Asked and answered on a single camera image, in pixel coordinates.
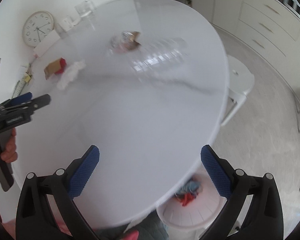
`blue gripper pad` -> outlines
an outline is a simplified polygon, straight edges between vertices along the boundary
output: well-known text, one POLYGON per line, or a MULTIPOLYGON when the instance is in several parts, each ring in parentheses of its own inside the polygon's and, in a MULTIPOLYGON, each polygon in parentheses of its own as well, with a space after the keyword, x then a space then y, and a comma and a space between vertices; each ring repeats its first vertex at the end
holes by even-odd
POLYGON ((207 170, 214 186, 219 195, 227 199, 231 196, 231 179, 228 177, 224 169, 220 166, 218 156, 214 153, 210 146, 204 146, 201 150, 201 161, 207 170))
POLYGON ((71 199, 80 196, 95 167, 99 163, 100 152, 98 147, 91 146, 83 158, 82 163, 69 181, 68 195, 71 199))
POLYGON ((26 94, 11 99, 10 104, 11 106, 21 105, 22 103, 26 103, 30 101, 31 98, 32 98, 32 93, 28 92, 26 94))

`laundry basket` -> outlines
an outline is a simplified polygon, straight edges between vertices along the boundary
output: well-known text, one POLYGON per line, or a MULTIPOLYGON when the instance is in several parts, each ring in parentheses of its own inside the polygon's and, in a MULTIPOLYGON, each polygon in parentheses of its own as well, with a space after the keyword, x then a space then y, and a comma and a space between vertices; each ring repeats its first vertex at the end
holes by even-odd
POLYGON ((201 182, 202 192, 183 207, 174 197, 157 208, 159 218, 167 226, 180 231, 198 230, 209 227, 216 219, 226 198, 221 197, 208 173, 197 171, 193 178, 201 182))

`table top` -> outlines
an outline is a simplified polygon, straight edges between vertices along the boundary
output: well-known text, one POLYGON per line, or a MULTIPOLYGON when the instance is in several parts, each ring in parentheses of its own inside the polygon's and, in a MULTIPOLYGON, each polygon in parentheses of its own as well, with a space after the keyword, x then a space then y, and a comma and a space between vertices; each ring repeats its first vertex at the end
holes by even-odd
POLYGON ((118 0, 97 8, 33 64, 34 97, 52 101, 17 129, 22 186, 26 175, 53 174, 80 158, 90 145, 100 162, 74 199, 93 228, 138 219, 168 200, 200 165, 201 148, 212 144, 225 112, 229 70, 223 44, 198 12, 173 0, 118 0), (127 56, 108 57, 109 41, 122 31, 149 39, 182 38, 185 63, 156 80, 140 79, 127 56), (60 91, 44 78, 60 58, 84 59, 78 79, 60 91))

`clock face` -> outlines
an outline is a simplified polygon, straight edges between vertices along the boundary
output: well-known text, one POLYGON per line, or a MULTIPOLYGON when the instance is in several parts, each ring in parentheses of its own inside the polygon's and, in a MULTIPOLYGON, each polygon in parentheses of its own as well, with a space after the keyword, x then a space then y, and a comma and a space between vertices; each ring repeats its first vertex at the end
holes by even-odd
POLYGON ((22 29, 24 42, 31 47, 36 47, 54 28, 53 17, 46 11, 32 14, 22 29))

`white chair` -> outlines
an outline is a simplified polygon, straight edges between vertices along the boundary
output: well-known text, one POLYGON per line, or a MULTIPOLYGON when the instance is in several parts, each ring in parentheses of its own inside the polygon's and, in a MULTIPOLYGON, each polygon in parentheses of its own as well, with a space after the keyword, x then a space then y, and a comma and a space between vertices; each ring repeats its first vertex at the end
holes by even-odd
POLYGON ((229 97, 234 102, 234 105, 226 114, 221 126, 225 126, 245 103, 247 95, 254 86, 254 75, 242 62, 230 55, 228 55, 228 61, 230 70, 229 97))

